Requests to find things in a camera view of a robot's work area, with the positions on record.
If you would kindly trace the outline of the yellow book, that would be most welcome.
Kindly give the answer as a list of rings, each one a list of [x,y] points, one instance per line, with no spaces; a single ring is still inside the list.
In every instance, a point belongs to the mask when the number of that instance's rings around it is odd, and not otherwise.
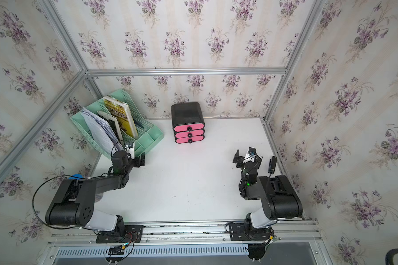
[[[110,96],[105,96],[102,99],[110,114],[117,118],[122,131],[131,138],[138,139],[139,134],[129,105]]]

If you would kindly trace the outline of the aluminium front rail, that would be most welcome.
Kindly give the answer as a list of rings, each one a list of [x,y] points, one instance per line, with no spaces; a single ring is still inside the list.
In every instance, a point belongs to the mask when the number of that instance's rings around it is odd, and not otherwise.
[[[134,237],[135,246],[234,243],[232,238],[235,232],[231,231],[229,221],[151,222],[142,225],[142,232]],[[275,243],[323,241],[314,221],[282,219],[272,225],[272,229]],[[46,243],[47,247],[97,245],[95,234],[76,232],[53,234]]]

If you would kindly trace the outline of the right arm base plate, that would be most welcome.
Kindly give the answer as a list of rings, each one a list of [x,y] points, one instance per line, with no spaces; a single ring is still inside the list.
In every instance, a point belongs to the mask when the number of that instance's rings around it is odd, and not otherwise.
[[[231,241],[270,241],[274,237],[272,228],[256,229],[250,223],[229,222],[224,228]]]

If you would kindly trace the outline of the green plastic file organizer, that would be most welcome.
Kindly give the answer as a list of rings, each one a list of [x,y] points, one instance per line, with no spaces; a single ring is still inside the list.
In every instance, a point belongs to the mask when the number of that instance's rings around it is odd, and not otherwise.
[[[156,125],[141,116],[123,89],[82,108],[70,119],[90,145],[108,159],[124,145],[131,146],[133,157],[139,157],[164,138]]]

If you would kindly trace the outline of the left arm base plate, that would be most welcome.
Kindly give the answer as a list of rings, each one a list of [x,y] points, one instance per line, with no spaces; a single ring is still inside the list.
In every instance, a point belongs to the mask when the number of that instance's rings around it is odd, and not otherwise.
[[[143,234],[143,225],[126,225],[123,230],[119,227],[115,231],[99,231],[97,233],[97,244],[122,244],[133,241],[140,243]]]

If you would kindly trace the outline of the pink top drawer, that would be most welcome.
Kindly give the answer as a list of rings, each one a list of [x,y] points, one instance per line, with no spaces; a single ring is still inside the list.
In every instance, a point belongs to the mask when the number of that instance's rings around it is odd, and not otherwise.
[[[194,124],[185,124],[185,125],[178,125],[174,127],[175,132],[183,132],[183,131],[193,131],[193,130],[200,130],[205,127],[204,123],[194,123]]]

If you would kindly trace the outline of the pink drawer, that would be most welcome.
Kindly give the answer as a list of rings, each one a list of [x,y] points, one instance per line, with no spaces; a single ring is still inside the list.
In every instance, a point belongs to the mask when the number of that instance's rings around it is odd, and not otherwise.
[[[193,142],[202,141],[204,138],[205,138],[204,135],[197,135],[197,136],[192,136],[191,138],[189,137],[176,138],[175,142],[177,144],[192,144]]]
[[[183,132],[183,131],[193,131],[193,130],[200,130],[205,127],[204,123],[194,123],[194,124],[185,124],[185,125],[178,125],[174,127],[175,132]]]
[[[205,133],[205,131],[203,129],[199,129],[199,130],[191,130],[191,131],[181,131],[181,132],[177,132],[175,134],[175,137],[180,139],[180,138],[192,138],[194,136],[200,136],[203,135]]]

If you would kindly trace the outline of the blue lid plastic jar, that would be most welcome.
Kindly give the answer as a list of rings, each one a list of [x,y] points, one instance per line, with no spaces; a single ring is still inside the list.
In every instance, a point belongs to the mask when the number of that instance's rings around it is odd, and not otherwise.
[[[84,179],[84,177],[80,174],[74,174],[72,176],[69,177],[70,180],[82,180]]]

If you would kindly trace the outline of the black pink drawer cabinet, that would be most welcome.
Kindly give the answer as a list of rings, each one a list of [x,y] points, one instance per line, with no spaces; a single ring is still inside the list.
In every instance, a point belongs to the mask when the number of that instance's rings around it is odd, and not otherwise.
[[[171,106],[171,119],[174,138],[177,132],[174,127],[178,125],[204,123],[205,120],[199,102],[178,103]]]

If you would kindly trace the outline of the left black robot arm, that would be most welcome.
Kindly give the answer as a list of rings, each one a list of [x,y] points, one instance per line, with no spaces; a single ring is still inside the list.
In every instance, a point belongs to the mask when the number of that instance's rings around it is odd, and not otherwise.
[[[46,211],[45,219],[42,220],[37,212],[34,212],[35,217],[45,226],[56,230],[81,227],[123,237],[123,218],[96,210],[95,198],[98,194],[124,188],[131,170],[145,165],[145,154],[132,157],[127,151],[117,151],[111,161],[112,166],[104,176],[70,176],[63,180]]]

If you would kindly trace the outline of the black stapler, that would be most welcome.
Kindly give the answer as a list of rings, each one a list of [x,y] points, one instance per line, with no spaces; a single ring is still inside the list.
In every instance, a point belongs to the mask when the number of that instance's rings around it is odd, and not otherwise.
[[[276,166],[277,166],[277,157],[272,156],[269,161],[268,174],[273,175],[275,173]]]

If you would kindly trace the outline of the pink bottom drawer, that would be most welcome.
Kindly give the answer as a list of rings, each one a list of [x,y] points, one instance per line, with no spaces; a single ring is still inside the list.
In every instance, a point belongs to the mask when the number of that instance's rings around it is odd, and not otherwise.
[[[189,137],[176,138],[175,142],[177,144],[192,144],[193,142],[202,141],[204,138],[205,138],[204,135],[197,135],[197,136],[192,136],[191,138]]]

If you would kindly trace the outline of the white paper stack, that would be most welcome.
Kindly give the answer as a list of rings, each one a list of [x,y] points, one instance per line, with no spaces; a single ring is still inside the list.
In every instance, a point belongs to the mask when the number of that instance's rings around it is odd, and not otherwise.
[[[103,151],[113,155],[114,152],[122,150],[120,141],[107,121],[86,108],[82,109],[81,115],[85,119],[92,138]]]

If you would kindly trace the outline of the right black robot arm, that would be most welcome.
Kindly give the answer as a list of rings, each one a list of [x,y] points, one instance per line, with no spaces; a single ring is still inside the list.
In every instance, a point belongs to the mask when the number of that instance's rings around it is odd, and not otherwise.
[[[236,168],[241,170],[238,184],[241,198],[260,201],[261,208],[248,213],[243,223],[229,224],[231,241],[270,242],[274,237],[272,226],[280,219],[293,219],[303,214],[302,203],[285,175],[273,176],[277,157],[269,161],[268,176],[259,176],[258,170],[263,158],[255,148],[249,148],[242,156],[239,150],[233,157]]]

